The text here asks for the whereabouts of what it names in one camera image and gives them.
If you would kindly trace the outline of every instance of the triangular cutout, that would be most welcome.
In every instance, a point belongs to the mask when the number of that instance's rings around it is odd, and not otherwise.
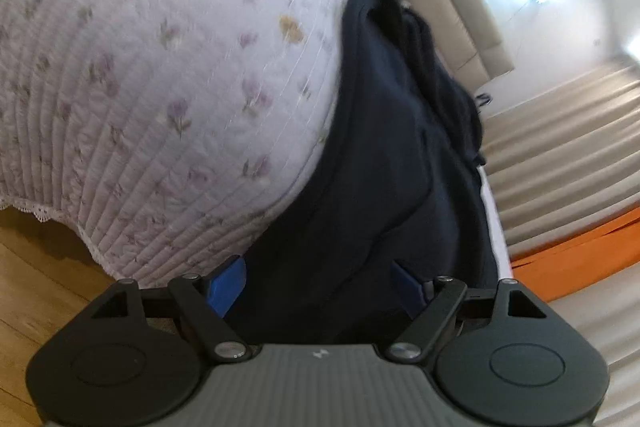
[[[127,293],[116,293],[111,299],[105,302],[97,312],[94,313],[94,319],[113,319],[116,317],[128,317],[127,309]]]
[[[546,319],[546,315],[519,290],[514,290],[509,294],[509,316]]]

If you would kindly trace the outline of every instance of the blue plastic piece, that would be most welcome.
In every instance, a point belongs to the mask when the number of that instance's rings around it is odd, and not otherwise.
[[[427,307],[422,283],[396,262],[391,265],[391,286],[402,309],[411,319],[417,317]]]
[[[245,284],[246,264],[244,259],[239,257],[229,268],[211,280],[207,292],[207,304],[218,316],[224,317],[244,290]]]

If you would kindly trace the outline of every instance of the round black pad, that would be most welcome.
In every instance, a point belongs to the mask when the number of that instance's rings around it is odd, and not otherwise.
[[[609,385],[607,365],[553,311],[496,317],[442,350],[434,375],[445,395],[491,425],[556,427],[594,414]]]
[[[549,385],[564,373],[560,355],[535,344],[500,347],[492,354],[490,365],[497,377],[522,387]]]
[[[151,423],[177,409],[198,384],[196,353],[177,335],[116,318],[67,328],[27,368],[38,411],[60,425]]]

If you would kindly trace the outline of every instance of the ribbed gray surface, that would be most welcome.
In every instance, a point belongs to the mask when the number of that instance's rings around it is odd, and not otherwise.
[[[420,369],[385,362],[370,346],[265,346],[249,362],[216,368],[185,407],[152,426],[487,424],[471,420],[444,403]]]

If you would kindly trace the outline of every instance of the quilted bedspread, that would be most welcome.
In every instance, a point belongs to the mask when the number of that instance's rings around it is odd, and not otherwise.
[[[143,286],[242,254],[322,152],[346,0],[0,0],[0,208]]]

